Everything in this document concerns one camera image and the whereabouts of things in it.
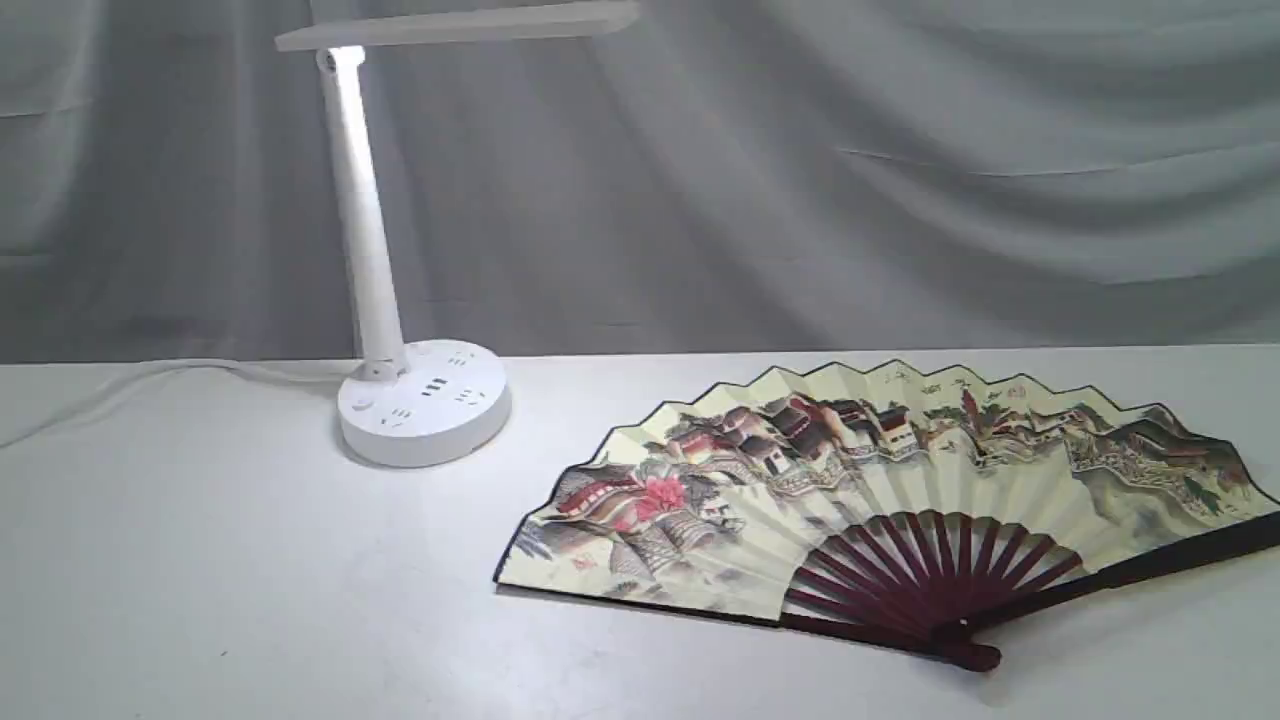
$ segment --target power cord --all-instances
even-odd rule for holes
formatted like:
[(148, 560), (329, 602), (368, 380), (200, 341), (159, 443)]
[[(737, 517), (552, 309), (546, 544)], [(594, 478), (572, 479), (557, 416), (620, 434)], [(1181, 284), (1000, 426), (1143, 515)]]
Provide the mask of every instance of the power cord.
[(74, 420), (97, 406), (102, 405), (115, 395), (123, 392), (129, 386), (145, 380), (147, 378), (154, 378), (157, 375), (164, 375), (166, 373), (173, 373), (178, 370), (196, 370), (196, 369), (218, 369), (227, 370), (228, 373), (248, 379), (265, 383), (275, 384), (340, 384), (347, 377), (344, 373), (323, 373), (323, 374), (305, 374), (305, 373), (291, 373), (287, 370), (274, 370), (270, 368), (264, 368), (261, 365), (253, 365), (248, 363), (239, 363), (236, 360), (221, 360), (216, 357), (211, 359), (183, 359), (183, 360), (152, 360), (147, 363), (138, 363), (136, 366), (141, 368), (137, 372), (127, 373), (124, 375), (111, 378), (97, 386), (93, 392), (77, 400), (56, 413), (45, 418), (40, 423), (19, 432), (18, 434), (0, 439), (0, 451), (8, 450), (20, 442), (26, 442), (44, 432), (51, 430), (64, 423)]

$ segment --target white desk lamp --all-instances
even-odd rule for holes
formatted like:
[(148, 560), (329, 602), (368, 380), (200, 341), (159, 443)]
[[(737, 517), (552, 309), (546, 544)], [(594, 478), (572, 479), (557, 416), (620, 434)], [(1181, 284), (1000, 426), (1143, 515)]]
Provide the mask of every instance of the white desk lamp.
[(366, 45), (582, 37), (620, 31), (632, 1), (436, 13), (316, 24), (275, 38), (310, 50), (324, 82), (333, 174), (364, 363), (338, 391), (347, 443), (381, 465), (421, 468), (462, 457), (502, 429), (511, 391), (498, 357), (456, 340), (404, 343), (360, 94)]

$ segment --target tabletop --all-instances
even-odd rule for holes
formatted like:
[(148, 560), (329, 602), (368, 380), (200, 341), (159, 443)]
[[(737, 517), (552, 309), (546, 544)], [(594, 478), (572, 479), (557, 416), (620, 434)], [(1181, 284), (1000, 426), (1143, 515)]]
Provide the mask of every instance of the tabletop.
[[(0, 452), (0, 716), (1265, 717), (1280, 551), (983, 637), (991, 675), (785, 630), (495, 591), (520, 518), (662, 400), (831, 360), (964, 363), (1166, 402), (1280, 491), (1280, 346), (507, 360), (515, 410), (425, 470), (342, 448), (329, 388), (187, 370)], [(0, 368), (0, 437), (122, 365)]]

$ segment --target gray fabric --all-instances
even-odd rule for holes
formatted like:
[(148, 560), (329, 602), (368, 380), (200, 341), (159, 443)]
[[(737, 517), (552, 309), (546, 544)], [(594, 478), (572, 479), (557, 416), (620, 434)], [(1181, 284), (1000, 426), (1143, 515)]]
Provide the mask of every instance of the gray fabric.
[[(51, 199), (0, 205), (32, 228), (0, 240), (20, 260), (0, 265), (0, 360), (349, 354), (315, 70), (270, 46), (308, 5), (132, 1), (90, 22), (92, 0), (63, 4), (82, 18), (51, 32), (63, 64), (101, 70), (59, 131), (78, 142), (0, 119), (0, 182)], [(595, 41), (370, 51), (407, 337), (1280, 340), (1275, 0), (644, 5)]]

